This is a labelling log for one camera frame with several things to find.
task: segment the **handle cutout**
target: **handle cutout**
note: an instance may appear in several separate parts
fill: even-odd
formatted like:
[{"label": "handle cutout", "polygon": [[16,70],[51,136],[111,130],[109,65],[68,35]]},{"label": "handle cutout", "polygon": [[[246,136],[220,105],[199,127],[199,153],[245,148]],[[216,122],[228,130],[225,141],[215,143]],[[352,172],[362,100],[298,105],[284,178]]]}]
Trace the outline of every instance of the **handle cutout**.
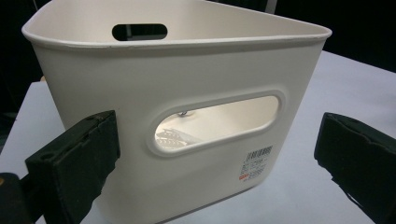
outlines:
[{"label": "handle cutout", "polygon": [[161,151],[172,153],[190,145],[261,130],[275,120],[278,111],[275,96],[181,111],[164,119],[154,137]]},{"label": "handle cutout", "polygon": [[118,24],[113,27],[113,37],[119,41],[164,39],[168,34],[163,24]]}]

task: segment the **storage bin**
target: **storage bin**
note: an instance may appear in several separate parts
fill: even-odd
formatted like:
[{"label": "storage bin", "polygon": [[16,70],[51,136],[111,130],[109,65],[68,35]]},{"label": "storage bin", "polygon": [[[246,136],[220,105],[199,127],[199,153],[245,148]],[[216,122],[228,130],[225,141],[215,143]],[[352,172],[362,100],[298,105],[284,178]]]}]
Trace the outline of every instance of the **storage bin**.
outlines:
[{"label": "storage bin", "polygon": [[200,0],[53,0],[22,31],[66,129],[117,112],[121,157],[97,200],[112,223],[261,183],[331,34]]}]

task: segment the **white surface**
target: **white surface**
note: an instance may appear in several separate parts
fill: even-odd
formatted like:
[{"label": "white surface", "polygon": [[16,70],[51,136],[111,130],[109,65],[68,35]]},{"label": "white surface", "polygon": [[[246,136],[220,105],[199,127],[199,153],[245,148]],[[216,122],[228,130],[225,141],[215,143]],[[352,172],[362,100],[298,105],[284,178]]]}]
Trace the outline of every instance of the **white surface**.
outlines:
[{"label": "white surface", "polygon": [[[314,148],[324,112],[395,137],[395,84],[394,73],[322,52],[270,176],[254,189],[169,223],[373,223],[318,166]],[[0,172],[22,177],[23,160],[62,131],[46,83],[33,83],[0,156]],[[106,222],[93,206],[83,223]]]}]

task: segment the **bin rim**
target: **bin rim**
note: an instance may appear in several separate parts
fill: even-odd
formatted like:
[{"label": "bin rim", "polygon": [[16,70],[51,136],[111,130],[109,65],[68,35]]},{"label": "bin rim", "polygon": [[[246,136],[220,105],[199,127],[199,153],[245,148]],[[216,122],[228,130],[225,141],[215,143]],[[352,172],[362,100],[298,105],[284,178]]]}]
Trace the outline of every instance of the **bin rim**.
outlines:
[{"label": "bin rim", "polygon": [[168,48],[193,48],[193,47],[212,47],[212,46],[232,46],[232,45],[254,45],[270,43],[288,42],[320,42],[332,35],[329,28],[305,22],[317,26],[323,33],[316,35],[270,35],[254,37],[230,37],[230,38],[206,38],[206,39],[186,39],[186,40],[144,40],[144,41],[111,41],[111,42],[87,42],[54,39],[35,35],[29,32],[31,25],[30,19],[22,26],[23,35],[34,45],[39,45],[51,49],[168,49]]}]

